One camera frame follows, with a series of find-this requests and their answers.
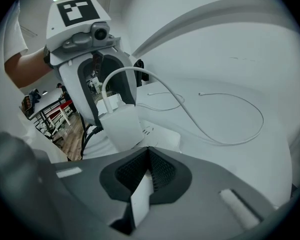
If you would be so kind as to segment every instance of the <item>white cable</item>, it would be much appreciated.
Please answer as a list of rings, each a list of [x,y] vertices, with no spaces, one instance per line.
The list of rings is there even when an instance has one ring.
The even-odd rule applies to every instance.
[[[223,144],[223,145],[227,145],[227,146],[235,146],[235,145],[240,145],[240,144],[244,144],[244,143],[247,143],[249,141],[252,141],[253,139],[255,139],[261,132],[263,126],[264,126],[264,116],[262,115],[261,111],[256,107],[254,106],[252,103],[250,103],[249,101],[245,100],[244,98],[241,98],[241,97],[238,97],[238,96],[235,96],[235,95],[232,95],[232,94],[229,94],[230,96],[235,96],[235,97],[238,97],[246,102],[248,102],[249,104],[253,105],[261,114],[262,116],[262,125],[260,127],[260,129],[258,130],[258,132],[249,137],[249,138],[246,138],[244,139],[243,141],[239,141],[239,142],[233,142],[233,143],[226,143],[226,142],[221,142],[221,141],[218,141],[214,138],[212,138],[211,136],[209,136],[201,127],[200,125],[197,123],[197,121],[194,119],[194,117],[190,114],[189,110],[185,107],[185,105],[183,104],[182,100],[180,100],[180,98],[178,97],[178,95],[161,79],[159,79],[159,77],[152,73],[151,71],[149,70],[146,70],[144,68],[140,68],[140,67],[134,67],[134,66],[127,66],[127,67],[122,67],[122,68],[119,68],[115,71],[113,71],[112,73],[110,73],[106,79],[104,80],[103,82],[103,85],[102,85],[102,91],[101,91],[101,94],[102,94],[102,98],[103,98],[103,101],[104,101],[104,104],[105,104],[105,107],[106,107],[106,110],[108,111],[109,114],[113,113],[113,110],[112,110],[112,107],[110,105],[110,102],[108,100],[108,97],[107,97],[107,93],[106,93],[106,86],[109,82],[109,80],[116,74],[120,73],[120,72],[123,72],[123,71],[127,71],[127,70],[134,70],[134,71],[140,71],[140,72],[143,72],[143,73],[146,73],[152,77],[154,77],[155,79],[157,79],[161,84],[163,84],[164,87],[166,87],[168,89],[168,91],[174,96],[174,98],[179,102],[180,106],[184,109],[184,111],[187,113],[187,115],[191,118],[191,120],[193,121],[193,123],[199,128],[199,130],[201,132],[203,132],[209,139],[213,140],[214,142],[216,143],[219,143],[219,144]]]
[[[156,92],[156,93],[148,93],[148,96],[152,96],[152,95],[157,95],[157,94],[171,94],[171,92]],[[184,103],[186,100],[184,97],[182,97],[182,95],[180,94],[177,94],[179,97],[182,98],[182,103]],[[172,107],[172,108],[166,108],[166,109],[161,109],[161,108],[156,108],[156,107],[152,107],[152,106],[149,106],[147,104],[144,104],[144,103],[137,103],[135,104],[136,106],[138,107],[143,107],[143,108],[146,108],[146,109],[149,109],[149,110],[153,110],[153,111],[158,111],[158,112],[161,112],[161,111],[169,111],[169,110],[174,110],[174,109],[177,109],[179,108],[181,105],[179,104],[178,106],[175,106],[175,107]]]

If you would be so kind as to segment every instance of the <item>white sleeve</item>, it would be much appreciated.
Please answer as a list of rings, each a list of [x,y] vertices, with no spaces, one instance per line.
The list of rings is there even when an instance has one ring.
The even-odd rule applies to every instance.
[[[4,32],[4,43],[3,43],[3,56],[4,63],[10,59],[13,55],[21,53],[24,55],[28,51],[28,47],[22,36],[18,17],[20,13],[20,4],[15,2],[14,8],[9,14],[7,19],[6,28]]]

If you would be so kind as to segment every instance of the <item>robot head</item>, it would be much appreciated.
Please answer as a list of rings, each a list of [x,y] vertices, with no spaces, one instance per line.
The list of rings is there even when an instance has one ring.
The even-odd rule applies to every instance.
[[[102,47],[109,38],[109,15],[97,0],[63,0],[51,5],[46,45],[52,52],[62,47],[65,53]]]

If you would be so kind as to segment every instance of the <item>black cable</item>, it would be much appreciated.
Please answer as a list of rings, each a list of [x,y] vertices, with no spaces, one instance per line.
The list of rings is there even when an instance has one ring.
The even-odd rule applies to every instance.
[[[86,138],[87,138],[87,132],[88,132],[88,129],[89,129],[91,126],[92,126],[92,125],[89,123],[89,124],[87,125],[87,127],[85,127],[84,130],[83,130],[82,139],[81,139],[81,149],[82,149],[82,147],[84,146],[84,142],[85,142],[85,140],[86,140]]]
[[[102,126],[97,126],[97,127],[94,128],[94,129],[92,130],[92,132],[88,135],[88,137],[86,138],[86,140],[85,140],[85,142],[84,142],[84,144],[83,144],[83,147],[81,148],[81,152],[80,152],[80,154],[81,154],[81,159],[83,159],[83,157],[84,157],[84,150],[85,150],[86,145],[87,145],[88,141],[90,140],[90,138],[91,138],[93,135],[95,135],[95,134],[97,134],[97,133],[100,133],[102,130],[103,130]]]
[[[80,119],[81,119],[81,123],[82,123],[82,128],[83,128],[83,130],[85,130],[86,129],[85,120],[80,113],[79,113],[79,115],[80,115]]]

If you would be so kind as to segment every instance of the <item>black mesh pad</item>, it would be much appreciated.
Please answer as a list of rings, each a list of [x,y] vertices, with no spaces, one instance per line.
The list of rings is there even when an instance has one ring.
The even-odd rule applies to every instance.
[[[178,200],[189,188],[192,174],[183,163],[149,147],[106,166],[100,183],[110,198],[129,202],[149,169],[154,193],[149,204],[168,204]]]

